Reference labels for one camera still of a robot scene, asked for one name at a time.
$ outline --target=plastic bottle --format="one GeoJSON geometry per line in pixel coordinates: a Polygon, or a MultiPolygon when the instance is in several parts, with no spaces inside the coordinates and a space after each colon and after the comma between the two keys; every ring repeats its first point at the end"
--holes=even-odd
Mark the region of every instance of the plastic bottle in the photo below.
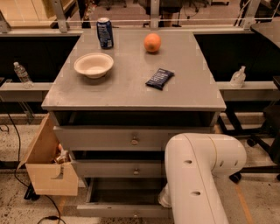
{"type": "Polygon", "coordinates": [[[20,81],[24,84],[24,88],[32,88],[33,82],[30,79],[28,73],[26,72],[25,68],[18,64],[18,62],[14,63],[14,70],[17,74],[17,77],[20,79],[20,81]]]}
{"type": "Polygon", "coordinates": [[[244,84],[245,79],[246,79],[245,66],[242,66],[239,71],[234,73],[229,83],[234,88],[241,88],[244,84]]]}

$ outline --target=gray tabletop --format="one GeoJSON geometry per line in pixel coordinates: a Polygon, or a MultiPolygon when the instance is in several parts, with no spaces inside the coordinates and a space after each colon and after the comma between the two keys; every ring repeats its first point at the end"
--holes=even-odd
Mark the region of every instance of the gray tabletop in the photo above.
{"type": "Polygon", "coordinates": [[[280,48],[280,21],[252,24],[251,30],[262,34],[280,48]]]}
{"type": "Polygon", "coordinates": [[[147,29],[114,29],[115,46],[100,48],[96,30],[84,30],[59,72],[42,107],[54,110],[223,111],[226,105],[191,31],[154,31],[162,39],[158,53],[144,49],[147,29]],[[74,71],[87,53],[106,53],[115,64],[98,80],[74,71]],[[175,75],[163,91],[145,82],[159,69],[175,75]]]}

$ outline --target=white bowl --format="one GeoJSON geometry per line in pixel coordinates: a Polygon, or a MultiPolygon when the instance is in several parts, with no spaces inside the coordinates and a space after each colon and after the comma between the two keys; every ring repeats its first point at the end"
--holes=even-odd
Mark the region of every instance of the white bowl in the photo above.
{"type": "Polygon", "coordinates": [[[73,67],[77,73],[97,79],[104,76],[113,65],[114,61],[109,55],[93,52],[79,57],[73,67]]]}

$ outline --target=chair wheel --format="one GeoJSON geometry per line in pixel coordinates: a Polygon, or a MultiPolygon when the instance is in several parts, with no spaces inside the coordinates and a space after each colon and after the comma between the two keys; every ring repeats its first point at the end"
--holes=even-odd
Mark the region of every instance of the chair wheel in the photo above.
{"type": "Polygon", "coordinates": [[[253,146],[256,145],[256,142],[255,142],[254,139],[249,138],[249,139],[247,140],[247,144],[248,144],[248,146],[253,147],[253,146]]]}
{"type": "Polygon", "coordinates": [[[229,179],[237,184],[242,179],[242,175],[239,172],[236,172],[233,175],[230,175],[229,179]]]}

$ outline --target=black packet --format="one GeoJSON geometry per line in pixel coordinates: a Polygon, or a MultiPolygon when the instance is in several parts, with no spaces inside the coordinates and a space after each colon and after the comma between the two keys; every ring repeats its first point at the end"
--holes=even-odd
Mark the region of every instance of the black packet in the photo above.
{"type": "Polygon", "coordinates": [[[152,88],[163,90],[165,83],[174,75],[173,72],[159,68],[157,72],[146,82],[152,88]]]}

